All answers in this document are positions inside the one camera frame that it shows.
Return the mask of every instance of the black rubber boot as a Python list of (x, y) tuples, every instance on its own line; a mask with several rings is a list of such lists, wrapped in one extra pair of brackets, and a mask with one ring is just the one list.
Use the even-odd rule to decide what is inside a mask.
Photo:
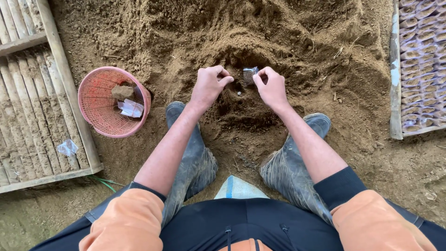
[[(313, 113), (303, 119), (321, 138), (330, 129), (330, 119), (322, 113)], [(311, 211), (333, 225), (330, 211), (314, 190), (314, 183), (291, 135), (288, 135), (283, 147), (273, 153), (272, 158), (260, 168), (260, 176), (267, 186), (279, 191), (291, 204)]]
[[(178, 101), (174, 101), (167, 106), (166, 120), (169, 129), (183, 112), (185, 106), (184, 103)], [(184, 201), (202, 191), (215, 180), (217, 169), (217, 160), (211, 151), (204, 146), (199, 124), (197, 124), (187, 143), (172, 190), (170, 190), (164, 203), (161, 227), (164, 227), (172, 219), (183, 206)]]

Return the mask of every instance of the orange sweatshirt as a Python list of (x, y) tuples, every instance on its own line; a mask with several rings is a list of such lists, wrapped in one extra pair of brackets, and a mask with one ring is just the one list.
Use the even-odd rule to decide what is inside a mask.
[[(79, 244), (80, 251), (161, 251), (163, 202), (132, 188), (113, 199)], [(366, 190), (331, 211), (345, 251), (435, 251), (432, 243), (377, 192)], [(271, 251), (258, 240), (260, 251)], [(233, 251), (255, 251), (254, 239), (231, 244)]]

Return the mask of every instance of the pink plastic basket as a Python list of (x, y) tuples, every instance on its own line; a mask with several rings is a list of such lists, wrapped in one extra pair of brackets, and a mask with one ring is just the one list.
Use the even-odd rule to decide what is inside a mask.
[[(116, 110), (117, 99), (112, 95), (116, 85), (132, 86), (135, 89), (135, 102), (144, 106), (141, 118), (132, 118)], [(130, 73), (116, 67), (101, 67), (88, 73), (82, 80), (78, 101), (85, 120), (95, 130), (112, 138), (125, 138), (138, 131), (150, 111), (150, 92)]]

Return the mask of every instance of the dirt ground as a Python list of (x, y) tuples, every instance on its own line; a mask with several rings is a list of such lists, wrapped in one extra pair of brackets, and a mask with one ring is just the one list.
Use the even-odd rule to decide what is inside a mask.
[[(154, 93), (136, 135), (112, 139), (92, 131), (105, 166), (99, 176), (129, 183), (167, 131), (165, 106), (189, 100), (200, 67), (221, 64), (235, 82), (200, 120), (219, 171), (187, 203), (213, 198), (230, 174), (281, 198), (263, 184), (258, 170), (280, 149), (287, 130), (255, 88), (242, 86), (243, 67), (271, 66), (285, 76), (299, 114), (331, 118), (327, 142), (369, 188), (446, 226), (446, 149), (438, 147), (446, 145), (445, 131), (402, 141), (388, 133), (391, 0), (50, 3), (76, 84), (89, 71), (112, 65)], [(30, 248), (110, 194), (79, 178), (0, 195), (0, 251)]]

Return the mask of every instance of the drawstring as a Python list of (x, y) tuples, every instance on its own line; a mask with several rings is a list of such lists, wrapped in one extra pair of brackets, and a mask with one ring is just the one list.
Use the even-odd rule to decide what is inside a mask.
[(288, 234), (288, 228), (283, 223), (280, 224), (279, 226), (285, 232), (286, 236), (288, 236), (288, 240), (291, 243), (291, 245), (293, 246), (294, 251), (297, 251), (296, 247), (294, 246), (293, 242), (291, 241), (291, 237)]
[(227, 251), (231, 251), (231, 226), (226, 227), (227, 233)]

